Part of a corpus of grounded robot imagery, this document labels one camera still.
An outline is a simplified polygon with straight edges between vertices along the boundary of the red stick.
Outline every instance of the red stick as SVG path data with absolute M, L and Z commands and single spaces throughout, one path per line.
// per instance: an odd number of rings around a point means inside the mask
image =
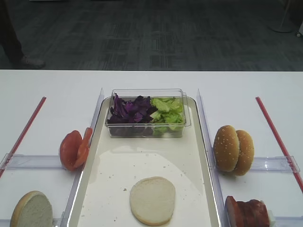
M 273 134 L 274 134 L 274 136 L 275 136 L 275 138 L 276 138 L 276 140 L 277 140 L 277 142 L 278 142 L 278 144 L 279 144 L 279 146 L 280 146 L 282 152 L 283 152 L 283 154 L 284 154 L 284 156 L 286 156 L 286 158 L 287 158 L 287 160 L 288 160 L 288 163 L 289 163 L 289 166 L 290 166 L 290 167 L 292 168 L 292 170 L 293 170 L 294 177 L 295 177 L 295 179 L 297 180 L 297 182 L 298 182 L 298 184 L 299 184 L 299 186 L 300 186 L 301 191 L 303 192 L 303 181 L 302 181 L 302 178 L 300 177 L 300 174 L 299 174 L 299 173 L 295 173 L 295 172 L 294 172 L 294 164 L 293 164 L 293 161 L 292 161 L 292 159 L 290 158 L 290 155 L 289 155 L 289 153 L 288 153 L 288 151 L 287 151 L 287 149 L 286 149 L 284 143 L 282 142 L 282 139 L 281 139 L 281 137 L 279 136 L 279 133 L 278 133 L 278 131 L 276 130 L 276 128 L 275 128 L 275 126 L 274 126 L 274 123 L 271 121 L 270 116 L 269 116 L 269 114 L 267 113 L 267 111 L 266 111 L 266 109 L 265 109 L 265 106 L 263 105 L 263 103 L 262 103 L 262 101 L 261 101 L 261 98 L 260 98 L 260 97 L 256 97 L 256 101 L 257 101 L 257 103 L 259 104 L 259 106 L 260 106 L 260 108 L 261 108 L 261 110 L 262 110 L 262 112 L 263 112 L 263 115 L 265 116 L 265 118 L 266 118 L 266 120 L 267 120 L 267 122 L 268 122 L 268 124 L 269 124 L 269 126 L 270 126 L 270 128 L 271 128 L 271 130 L 272 130 L 272 132 L 273 132 Z
M 29 127 L 30 127 L 31 124 L 33 123 L 33 121 L 34 121 L 34 119 L 36 118 L 37 114 L 39 113 L 39 111 L 40 111 L 41 107 L 43 106 L 45 100 L 46 100 L 46 97 L 43 97 L 43 98 L 41 99 L 41 101 L 39 102 L 39 104 L 38 104 L 38 106 L 36 107 L 35 111 L 33 112 L 32 116 L 31 116 L 30 119 L 28 120 L 28 122 L 27 122 L 25 128 L 23 129 L 23 131 L 21 132 L 19 138 L 17 139 L 15 145 L 14 145 L 13 148 L 11 149 L 11 151 L 10 151 L 10 153 L 9 153 L 9 155 L 8 155 L 8 157 L 7 157 L 7 159 L 5 160 L 5 164 L 4 164 L 3 167 L 5 167 L 5 166 L 9 163 L 10 159 L 12 158 L 12 156 L 14 155 L 14 153 L 16 152 L 16 150 L 18 149 L 18 147 L 19 147 L 21 141 L 23 140 L 23 138 L 24 138 L 25 134 L 27 133 Z M 4 169 L 1 169 L 1 170 L 0 170 L 0 177 L 2 176 L 3 172 L 4 172 Z

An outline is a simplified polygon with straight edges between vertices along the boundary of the table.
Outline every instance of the table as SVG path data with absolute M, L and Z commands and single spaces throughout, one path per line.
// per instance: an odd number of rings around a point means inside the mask
M 256 156 L 282 156 L 255 100 L 260 96 L 288 152 L 303 169 L 303 72 L 0 70 L 0 156 L 11 150 L 43 96 L 47 100 L 16 153 L 58 154 L 68 132 L 83 133 L 90 125 L 101 88 L 105 97 L 115 88 L 181 88 L 193 98 L 199 89 L 211 140 L 219 127 L 231 124 L 250 132 Z M 288 190 L 289 196 L 297 196 L 297 188 Z M 300 207 L 293 204 L 287 213 L 302 216 Z

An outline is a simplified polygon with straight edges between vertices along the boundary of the plastic container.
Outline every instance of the plastic container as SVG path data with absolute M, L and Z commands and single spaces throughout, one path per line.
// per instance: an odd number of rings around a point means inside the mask
M 174 98 L 182 103 L 183 123 L 108 123 L 112 116 L 110 109 L 114 108 L 115 95 L 124 101 L 134 101 L 138 96 L 144 98 Z M 108 128 L 111 137 L 182 137 L 184 127 L 190 126 L 189 109 L 187 96 L 181 89 L 116 89 L 113 90 L 111 101 L 107 110 L 105 126 Z

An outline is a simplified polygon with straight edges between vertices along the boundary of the person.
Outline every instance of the person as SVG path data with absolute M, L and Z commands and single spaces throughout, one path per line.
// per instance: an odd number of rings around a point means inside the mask
M 0 0 L 0 45 L 15 69 L 38 70 L 45 66 L 43 60 L 32 59 L 23 54 L 9 17 L 6 0 Z

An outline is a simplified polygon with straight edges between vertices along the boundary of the red tomato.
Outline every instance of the red tomato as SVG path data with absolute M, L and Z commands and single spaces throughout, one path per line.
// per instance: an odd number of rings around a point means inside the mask
M 89 139 L 93 133 L 92 128 L 87 128 L 85 130 L 85 134 L 83 137 L 83 141 L 79 146 L 77 152 L 77 161 L 74 164 L 74 168 L 78 168 L 79 166 L 83 165 L 86 162 L 87 157 L 89 156 Z
M 73 171 L 77 161 L 77 154 L 80 144 L 82 143 L 82 137 L 76 130 L 67 134 L 60 146 L 60 160 L 63 166 Z

